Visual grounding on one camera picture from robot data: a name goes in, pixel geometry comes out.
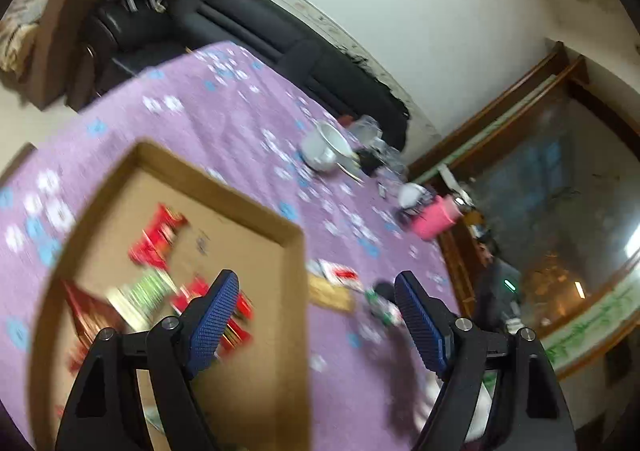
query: pink cup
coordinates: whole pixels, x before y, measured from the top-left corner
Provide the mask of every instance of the pink cup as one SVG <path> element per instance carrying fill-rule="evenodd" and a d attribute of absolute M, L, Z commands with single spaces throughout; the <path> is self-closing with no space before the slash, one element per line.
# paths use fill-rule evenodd
<path fill-rule="evenodd" d="M 437 235 L 454 225 L 462 212 L 453 200 L 453 196 L 436 196 L 432 204 L 425 207 L 411 224 L 411 230 L 423 240 L 433 240 Z"/>

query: black leather armchair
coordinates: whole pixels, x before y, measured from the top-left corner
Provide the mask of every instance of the black leather armchair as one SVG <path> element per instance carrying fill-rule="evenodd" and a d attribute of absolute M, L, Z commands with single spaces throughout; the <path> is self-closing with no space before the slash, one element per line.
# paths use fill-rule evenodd
<path fill-rule="evenodd" d="M 270 0 L 172 0 L 158 14 L 102 5 L 88 19 L 70 105 L 102 95 L 147 66 L 219 41 L 239 44 L 338 117 L 374 117 L 387 144 L 404 148 L 409 113 L 389 89 Z"/>

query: purple tablecloth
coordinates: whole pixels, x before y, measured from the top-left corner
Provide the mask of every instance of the purple tablecloth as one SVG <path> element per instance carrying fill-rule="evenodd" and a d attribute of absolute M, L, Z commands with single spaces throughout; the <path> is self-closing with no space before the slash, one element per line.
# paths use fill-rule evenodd
<path fill-rule="evenodd" d="M 184 55 L 123 84 L 37 151 L 0 190 L 0 399 L 30 439 L 30 329 L 74 218 L 105 173 L 151 138 L 305 231 L 309 259 L 357 269 L 366 285 L 413 271 L 456 311 L 436 243 L 402 232 L 392 202 L 341 172 L 318 177 L 296 146 L 315 120 L 335 120 L 231 43 Z M 415 437 L 415 372 L 403 338 L 378 345 L 358 318 L 309 307 L 315 450 L 405 450 Z"/>

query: cardboard tray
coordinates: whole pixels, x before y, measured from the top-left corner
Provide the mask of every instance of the cardboard tray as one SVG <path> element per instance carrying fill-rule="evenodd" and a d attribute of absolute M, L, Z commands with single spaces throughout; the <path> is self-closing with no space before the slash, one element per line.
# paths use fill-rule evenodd
<path fill-rule="evenodd" d="M 194 273 L 212 282 L 222 269 L 238 274 L 254 303 L 254 341 L 191 383 L 220 443 L 250 451 L 310 448 L 306 363 L 304 236 L 297 225 L 211 179 L 157 145 L 142 142 L 118 164 L 68 238 L 52 273 L 34 331 L 30 418 L 37 449 L 53 449 L 74 377 L 68 371 L 76 333 L 61 279 L 104 298 L 108 288 L 132 283 L 142 269 L 127 256 L 163 202 L 190 225 L 169 257 L 177 286 Z M 205 240 L 205 254 L 198 243 Z M 171 313 L 166 306 L 158 320 Z M 138 372 L 143 405 L 153 402 L 147 371 Z M 169 449 L 149 426 L 156 451 Z"/>

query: cardboard box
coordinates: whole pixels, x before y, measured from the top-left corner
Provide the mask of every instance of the cardboard box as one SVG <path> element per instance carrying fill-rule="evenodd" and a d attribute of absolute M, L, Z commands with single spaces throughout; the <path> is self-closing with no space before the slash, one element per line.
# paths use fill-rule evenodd
<path fill-rule="evenodd" d="M 67 368 L 76 341 L 61 279 L 97 297 L 132 283 L 142 269 L 127 256 L 163 202 L 190 225 L 168 259 L 177 286 L 194 273 L 212 282 L 222 269 L 238 274 L 255 307 L 254 340 L 191 383 L 220 443 L 250 451 L 310 448 L 304 236 L 271 209 L 211 179 L 157 145 L 142 142 L 118 164 L 70 235 L 52 273 L 36 324 L 30 367 L 30 417 L 38 449 L 53 449 L 74 377 Z M 171 314 L 166 307 L 158 320 Z M 152 401 L 148 372 L 139 371 L 143 405 Z M 156 451 L 169 449 L 149 426 Z"/>

